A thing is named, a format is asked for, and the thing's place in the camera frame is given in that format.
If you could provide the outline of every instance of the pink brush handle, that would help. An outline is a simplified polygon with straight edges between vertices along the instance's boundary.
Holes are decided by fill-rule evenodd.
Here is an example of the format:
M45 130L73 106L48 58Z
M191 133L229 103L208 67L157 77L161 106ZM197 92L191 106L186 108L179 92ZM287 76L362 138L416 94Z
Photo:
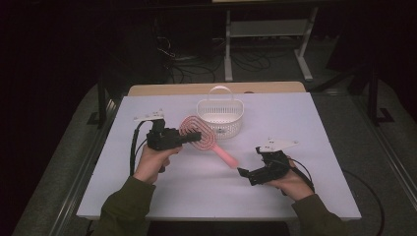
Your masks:
M237 161L237 159L235 159L233 156L231 156L229 153L227 153L225 150L223 150L221 147L219 147L218 145L214 145L211 148L218 156L220 156L221 159L224 160L224 162L226 162L226 164L232 168L232 169L236 169L237 166L239 165L239 161Z

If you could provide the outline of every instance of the person's left hand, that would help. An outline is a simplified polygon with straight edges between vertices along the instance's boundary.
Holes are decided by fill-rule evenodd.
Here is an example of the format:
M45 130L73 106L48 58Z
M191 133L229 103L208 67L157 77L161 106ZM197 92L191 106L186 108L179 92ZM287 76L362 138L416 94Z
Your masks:
M142 149L141 159L133 177L153 184L157 179L157 174L162 166L169 164L169 156L178 153L182 147L167 150L154 150L147 145Z

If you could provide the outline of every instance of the wire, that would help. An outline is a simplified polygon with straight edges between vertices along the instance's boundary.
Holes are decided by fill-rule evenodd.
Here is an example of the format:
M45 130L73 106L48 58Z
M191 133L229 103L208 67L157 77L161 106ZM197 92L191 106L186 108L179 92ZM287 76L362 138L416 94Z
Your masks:
M267 69L270 66L269 59L268 59L268 66L262 65L259 61L258 62L260 63L261 66L255 66L255 65L252 65L251 63L247 63L247 62L244 62L244 61L240 60L236 56L230 55L230 57L232 58L233 62L238 67L240 67L242 70L249 71L249 72L260 72L264 69Z
M137 154L137 151L136 151L136 142L138 141L139 129L141 128L141 126L145 122L146 121L141 121L141 123L139 123L138 127L135 129L135 132L133 134L132 146L131 146L131 155L130 155L130 175L131 176L135 172L135 160L136 160L136 154Z
M290 159L290 160L292 160L292 161L296 162L297 164L299 164L299 165L303 166L303 168L306 170L307 174L309 175L309 179L310 179L310 181L311 181L311 182L313 182L312 176L310 175L310 172L309 172L309 170L306 168L306 166L304 166L304 165L303 165L300 161L295 160L295 159L293 159L293 158L288 158L288 159Z
M257 55L255 52L241 52L242 57L248 62L258 62L260 65L262 59L267 59L265 55Z
M89 225L87 226L86 236L90 236L94 230L90 230L92 225L92 220L89 221Z
M157 49L158 51L161 51L161 52L165 53L167 56L170 56L170 57L172 57L172 58L175 58L175 53L172 53L172 52L167 52L167 51L165 51L165 50L163 50L163 49L161 49L161 48L159 48L159 47L156 47L156 49Z
M181 63L181 62L187 62L187 61L199 60L199 59L200 59L199 56L183 56L183 57L175 57L174 61L176 63Z
M257 61L257 60L261 60L261 59L267 57L267 53L266 52L262 52L260 55L258 55L257 53L254 52L254 49L256 49L257 51L259 51L259 50L265 51L265 50L263 50L264 48L258 48L256 46L254 46L251 49L245 49L245 48L242 48L242 47L238 47L237 48L237 51L241 51L241 53L247 54L248 56L246 56L246 58L249 58L247 60L250 61L250 62ZM249 57L249 55L254 55L255 58L252 59L252 58Z
M273 59L273 58L283 57L283 56L288 55L288 53L290 53L291 51L292 51L291 49L286 49L286 50L285 50L284 52L282 52L281 54L274 55L274 56L270 56L270 55L268 55L268 56L267 56L267 58L269 58L269 59Z
M211 74L212 75L212 81L215 82L216 76L215 76L215 71L218 70L218 68L221 66L222 64L222 57L221 59L218 61L218 63L214 66L214 68L210 68L209 65L207 66L203 66L206 65L208 62L198 58L195 61L192 61L191 63L189 62L188 64L185 64L184 62L175 62L172 65L173 69L176 69L177 71L179 71L181 73L182 76L182 80L180 81L180 84L183 83L184 78L185 77L190 77L190 75L185 75L185 73L191 74L191 75L206 75L206 74Z
M168 69L169 76L172 78L172 84L175 85L174 72L172 70L172 67L168 67L168 68L169 68Z
M144 141L138 146L138 148L136 148L136 152L135 152L135 157L138 156L138 151L139 149L144 145L144 143L147 141L148 139L144 139Z
M381 224L380 224L380 228L378 230L378 233L376 234L377 236L380 236L383 234L384 232L384 227L386 225L386 214L384 211L384 207L383 204L380 200L380 198L378 197L378 195L375 193L375 191L371 188L371 186L369 184L367 184L364 180L362 180L361 178L359 178L357 175L353 174L352 172L345 170L345 169L341 169L343 172L351 175L352 177L354 177L355 179L359 180L359 182L361 182L363 185L365 185L366 188L368 188L368 190L371 192L371 194L374 196L374 199L377 201L378 203L378 207L380 209L380 214L381 214Z
M171 42L169 41L169 39L168 39L168 38L166 38L166 37L164 37L164 36L158 36L158 37L157 37L157 39L164 39L164 40L168 43L167 48L168 48L168 49L171 49Z

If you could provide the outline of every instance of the metal stand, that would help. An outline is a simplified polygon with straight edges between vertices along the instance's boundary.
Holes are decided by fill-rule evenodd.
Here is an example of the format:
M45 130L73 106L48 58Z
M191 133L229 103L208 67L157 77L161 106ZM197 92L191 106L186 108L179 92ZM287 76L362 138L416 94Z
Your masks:
M295 49L295 57L303 73L304 79L310 82L313 79L310 69L304 59L314 21L319 8L313 8L307 20L280 20L260 22L231 22L230 11L226 17L226 55L224 56L224 73L227 82L233 81L232 65L230 59L230 38L245 36L279 36L279 35L302 35L300 48Z
M104 87L104 81L103 81L102 75L100 75L98 78L97 88L98 88L98 129L101 129L105 120L107 119L105 87Z
M349 85L348 91L353 95L360 95L363 89L368 85L368 117L375 126L380 126L382 122L393 122L392 117L385 108L380 108L384 117L378 117L378 72L373 63L363 63L352 69L343 72L326 83L309 89L309 92L320 92L334 86L344 79L354 76Z
M301 72L303 73L304 80L306 80L306 82L312 81L313 76L310 72L309 67L307 66L306 60L304 59L304 52L306 51L307 43L309 42L310 35L312 33L312 29L314 26L314 21L316 19L318 11L319 11L319 8L313 8L309 21L306 24L306 29L304 30L304 35L303 35L300 48L294 50L295 57L297 58L298 65L300 66Z

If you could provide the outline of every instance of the pink hair brush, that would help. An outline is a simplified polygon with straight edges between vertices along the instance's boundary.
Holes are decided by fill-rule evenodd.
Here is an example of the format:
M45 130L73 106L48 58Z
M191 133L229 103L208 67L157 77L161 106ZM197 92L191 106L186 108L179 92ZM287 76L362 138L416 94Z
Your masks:
M213 150L230 168L236 168L239 165L237 159L217 145L214 131L201 118L197 116L185 118L181 123L179 132L181 135L201 132L202 139L198 142L191 142L195 148L201 150Z

